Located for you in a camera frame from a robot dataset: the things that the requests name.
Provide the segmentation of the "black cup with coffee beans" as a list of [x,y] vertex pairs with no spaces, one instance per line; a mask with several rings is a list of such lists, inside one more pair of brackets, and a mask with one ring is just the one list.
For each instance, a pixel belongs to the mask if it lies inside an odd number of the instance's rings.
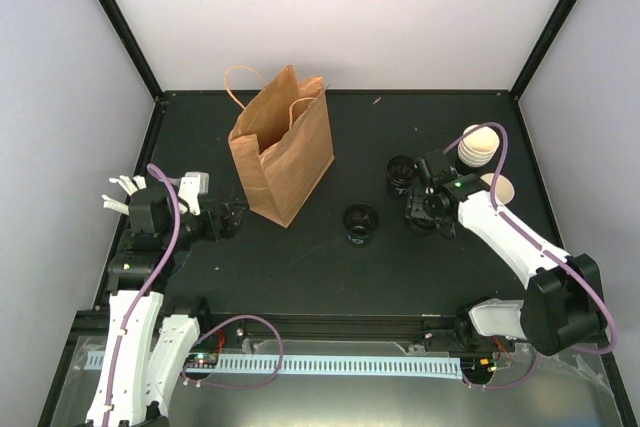
[[346,238],[355,247],[363,247],[369,243],[379,226],[377,211],[363,203],[348,206],[343,212],[342,221]]

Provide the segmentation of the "brown paper bag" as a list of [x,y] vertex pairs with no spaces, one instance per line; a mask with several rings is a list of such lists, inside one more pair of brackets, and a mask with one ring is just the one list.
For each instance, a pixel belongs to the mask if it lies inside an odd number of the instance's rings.
[[252,212],[287,228],[333,163],[324,79],[300,80],[288,65],[251,101],[224,86],[241,108],[228,145]]

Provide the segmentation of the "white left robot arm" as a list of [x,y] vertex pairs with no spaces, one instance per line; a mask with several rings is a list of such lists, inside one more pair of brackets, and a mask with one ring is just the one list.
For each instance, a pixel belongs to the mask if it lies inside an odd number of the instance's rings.
[[198,297],[164,306],[174,255],[199,240],[232,238],[240,218],[208,195],[209,176],[188,172],[167,187],[141,176],[114,178],[128,194],[104,197],[106,209],[129,219],[129,236],[108,266],[109,329],[87,426],[167,424],[169,405],[190,347],[207,344],[215,323]]

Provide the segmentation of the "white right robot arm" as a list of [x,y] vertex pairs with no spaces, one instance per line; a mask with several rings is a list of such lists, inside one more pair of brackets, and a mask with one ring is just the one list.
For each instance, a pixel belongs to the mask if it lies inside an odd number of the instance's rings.
[[458,174],[439,151],[414,160],[412,170],[419,183],[408,193],[407,222],[448,239],[459,227],[472,232],[524,289],[520,300],[491,298],[466,307],[454,326],[461,347],[476,350],[499,336],[526,341],[550,356],[606,330],[600,271],[590,256],[572,256],[547,242],[499,202],[484,180]]

